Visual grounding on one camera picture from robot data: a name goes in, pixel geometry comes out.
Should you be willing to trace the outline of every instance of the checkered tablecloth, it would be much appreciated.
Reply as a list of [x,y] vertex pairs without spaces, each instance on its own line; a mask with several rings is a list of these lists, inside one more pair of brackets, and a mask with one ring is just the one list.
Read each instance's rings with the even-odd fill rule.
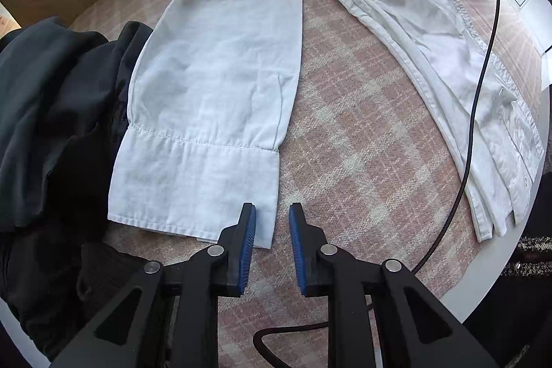
[[[72,28],[115,39],[129,20],[154,27],[169,2],[99,0]],[[488,40],[495,0],[462,2]],[[507,3],[494,48],[536,118],[540,57],[518,12]],[[381,262],[394,257],[412,267],[440,230],[459,185],[445,141],[385,46],[337,0],[304,0],[302,68],[280,148],[274,243],[271,250],[254,251],[246,295],[220,301],[220,365],[266,366],[252,345],[256,330],[326,319],[325,301],[302,298],[296,287],[288,229],[292,202],[300,201],[307,220],[357,258]],[[116,223],[106,241],[163,263],[187,259],[206,245]],[[462,277],[478,249],[464,198],[419,277],[441,296]],[[266,340],[292,366],[326,366],[325,330]]]

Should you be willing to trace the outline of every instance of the plaid blanket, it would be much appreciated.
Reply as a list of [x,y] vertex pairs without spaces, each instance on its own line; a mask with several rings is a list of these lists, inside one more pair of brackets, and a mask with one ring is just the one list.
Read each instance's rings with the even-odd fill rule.
[[[99,0],[72,28],[114,39],[128,20],[154,27],[169,2]],[[462,2],[488,40],[495,0]],[[507,3],[501,6],[494,48],[536,118],[540,56]],[[337,0],[304,0],[302,68],[280,148],[274,243],[271,250],[254,251],[246,295],[220,301],[221,366],[262,366],[251,341],[256,330],[326,319],[325,301],[302,298],[296,286],[288,229],[292,202],[303,204],[307,220],[322,227],[328,241],[357,258],[394,257],[412,267],[441,229],[459,185],[437,126],[385,46]],[[106,242],[163,263],[187,259],[206,246],[117,223],[110,225]],[[464,198],[419,277],[441,296],[460,280],[478,249]],[[325,330],[267,341],[292,366],[326,366]]]

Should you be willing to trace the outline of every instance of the metal rivet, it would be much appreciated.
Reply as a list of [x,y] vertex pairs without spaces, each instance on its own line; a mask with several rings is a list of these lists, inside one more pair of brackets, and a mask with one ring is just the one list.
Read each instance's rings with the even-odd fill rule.
[[212,247],[209,247],[207,252],[209,253],[209,256],[220,256],[224,252],[224,247],[221,247],[220,245],[213,245]]
[[396,272],[402,269],[402,264],[396,259],[389,259],[385,263],[385,268],[387,268],[389,271]]
[[332,245],[331,243],[327,243],[320,247],[320,251],[324,253],[326,256],[331,256],[333,254],[336,254],[337,247],[335,245]]
[[157,273],[160,268],[161,264],[156,260],[150,260],[146,265],[144,265],[145,272],[149,273],[150,275],[153,273]]

